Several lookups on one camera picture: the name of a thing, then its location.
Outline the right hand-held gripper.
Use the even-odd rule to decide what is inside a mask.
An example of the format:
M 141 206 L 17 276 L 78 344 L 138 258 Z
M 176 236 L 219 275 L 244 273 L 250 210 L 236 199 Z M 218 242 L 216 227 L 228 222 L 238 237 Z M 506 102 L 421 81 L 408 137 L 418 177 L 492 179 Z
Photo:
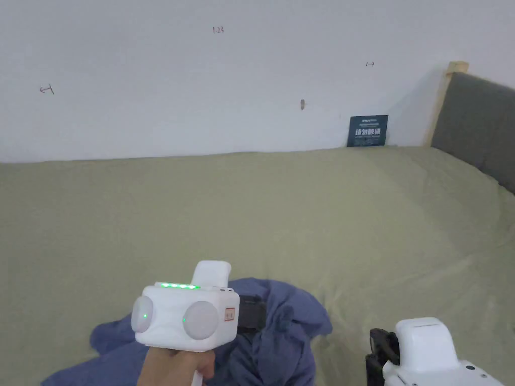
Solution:
M 395 331 L 370 329 L 367 385 L 501 385 L 477 365 L 457 358 L 447 326 L 434 317 L 401 320 Z

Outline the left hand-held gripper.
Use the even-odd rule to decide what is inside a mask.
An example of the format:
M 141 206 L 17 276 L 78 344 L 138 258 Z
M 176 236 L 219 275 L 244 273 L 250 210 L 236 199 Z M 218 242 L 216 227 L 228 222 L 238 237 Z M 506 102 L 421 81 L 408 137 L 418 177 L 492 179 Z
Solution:
M 156 282 L 145 287 L 132 309 L 136 341 L 149 348 L 200 353 L 215 351 L 238 334 L 262 330 L 265 301 L 239 295 L 229 286 L 230 273 L 230 263 L 205 260 L 197 264 L 190 284 Z M 191 385 L 211 379 L 195 372 Z

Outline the person's left hand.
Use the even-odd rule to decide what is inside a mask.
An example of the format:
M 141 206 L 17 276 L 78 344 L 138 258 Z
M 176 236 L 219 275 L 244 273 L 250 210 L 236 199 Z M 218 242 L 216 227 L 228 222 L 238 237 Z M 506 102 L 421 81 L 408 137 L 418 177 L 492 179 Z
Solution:
M 191 385 L 195 372 L 211 379 L 215 372 L 215 353 L 149 348 L 137 385 Z

